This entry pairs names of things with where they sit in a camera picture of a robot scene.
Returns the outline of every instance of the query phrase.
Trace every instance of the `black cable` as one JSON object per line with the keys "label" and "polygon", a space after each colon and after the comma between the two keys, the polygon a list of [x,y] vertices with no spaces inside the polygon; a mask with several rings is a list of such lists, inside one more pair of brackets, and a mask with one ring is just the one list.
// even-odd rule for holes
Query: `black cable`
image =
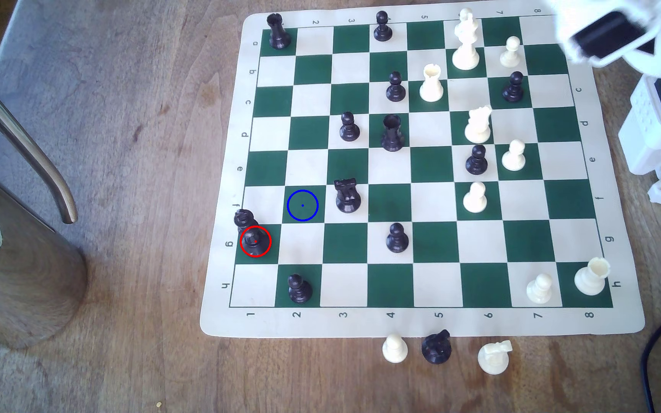
{"label": "black cable", "polygon": [[654,403],[651,399],[651,390],[649,390],[649,378],[647,376],[647,361],[649,360],[649,353],[656,344],[656,341],[661,337],[661,325],[659,328],[649,337],[649,341],[644,348],[644,353],[642,353],[642,361],[640,363],[641,372],[642,372],[642,385],[644,386],[644,396],[647,398],[647,409],[649,413],[654,413]]}

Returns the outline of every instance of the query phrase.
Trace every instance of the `red circle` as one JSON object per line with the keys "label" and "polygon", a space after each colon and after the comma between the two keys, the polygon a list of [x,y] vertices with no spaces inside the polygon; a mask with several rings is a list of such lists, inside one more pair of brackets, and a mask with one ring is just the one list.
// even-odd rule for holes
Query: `red circle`
{"label": "red circle", "polygon": [[[246,231],[247,231],[248,229],[252,229],[252,228],[261,228],[261,229],[267,234],[267,236],[270,238],[270,245],[268,245],[268,246],[267,246],[267,250],[264,251],[264,252],[263,252],[262,254],[260,254],[260,255],[251,255],[251,254],[249,254],[248,252],[246,252],[246,250],[244,249],[244,244],[242,244],[242,242],[241,242],[241,240],[244,239],[244,234],[246,233]],[[244,230],[244,232],[241,233],[241,237],[239,237],[239,247],[241,247],[241,250],[244,251],[244,254],[246,254],[247,256],[252,257],[252,258],[260,258],[260,257],[262,257],[263,255],[265,255],[266,253],[270,252],[270,248],[272,247],[272,236],[270,235],[270,232],[269,232],[268,230],[266,230],[264,227],[259,226],[259,225],[252,225],[252,226],[247,227],[247,228]]]}

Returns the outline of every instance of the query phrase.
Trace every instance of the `metal handle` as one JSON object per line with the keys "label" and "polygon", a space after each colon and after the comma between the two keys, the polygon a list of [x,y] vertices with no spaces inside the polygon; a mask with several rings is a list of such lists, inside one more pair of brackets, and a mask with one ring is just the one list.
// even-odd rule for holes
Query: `metal handle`
{"label": "metal handle", "polygon": [[47,155],[42,152],[39,146],[32,140],[22,125],[17,122],[12,113],[5,108],[0,101],[0,131],[14,145],[19,153],[32,166],[43,181],[50,188],[53,198],[60,211],[60,218],[64,223],[75,223],[78,221],[78,211],[76,211],[76,202],[70,188],[65,180],[50,162]]}

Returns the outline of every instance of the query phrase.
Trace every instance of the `chess mat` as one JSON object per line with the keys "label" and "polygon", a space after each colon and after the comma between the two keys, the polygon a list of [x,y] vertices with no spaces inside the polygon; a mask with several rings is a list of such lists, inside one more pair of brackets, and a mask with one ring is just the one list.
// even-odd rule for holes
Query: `chess mat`
{"label": "chess mat", "polygon": [[[456,69],[453,34],[462,7],[479,21],[479,65]],[[423,337],[629,333],[644,326],[632,251],[593,72],[565,59],[551,12],[540,2],[491,1],[383,7],[390,41],[373,38],[382,8],[281,13],[291,45],[269,45],[267,15],[244,23],[234,100],[208,262],[203,331],[225,337]],[[509,36],[521,62],[499,62]],[[418,90],[423,67],[441,67],[443,98]],[[386,98],[391,71],[403,101]],[[501,97],[512,71],[524,98]],[[465,161],[468,111],[490,104],[488,170]],[[351,111],[361,136],[339,137]],[[402,120],[405,147],[381,148],[382,119]],[[513,139],[526,165],[504,169]],[[335,206],[335,179],[355,178],[361,208]],[[488,206],[462,200],[471,182]],[[234,212],[251,210],[272,244],[262,257],[240,248]],[[386,248],[401,223],[407,250]],[[607,286],[586,296],[575,272],[593,257],[612,266]],[[313,286],[309,302],[287,294],[287,277]],[[539,273],[553,278],[543,305],[526,295]]]}

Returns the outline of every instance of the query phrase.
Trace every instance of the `wooden table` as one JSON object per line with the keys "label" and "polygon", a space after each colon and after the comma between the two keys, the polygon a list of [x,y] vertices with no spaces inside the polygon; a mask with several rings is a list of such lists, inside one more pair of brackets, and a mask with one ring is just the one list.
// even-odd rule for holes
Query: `wooden table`
{"label": "wooden table", "polygon": [[[638,361],[661,323],[661,206],[627,170],[617,132],[638,74],[596,71],[646,313],[641,333],[513,338],[509,370],[477,365],[490,337],[453,340],[443,366],[409,340],[234,340],[198,325],[241,24],[273,10],[369,0],[21,0],[0,50],[0,97],[60,168],[80,221],[0,135],[0,181],[83,250],[73,322],[0,348],[0,411],[643,411]],[[661,340],[651,357],[661,410]]]}

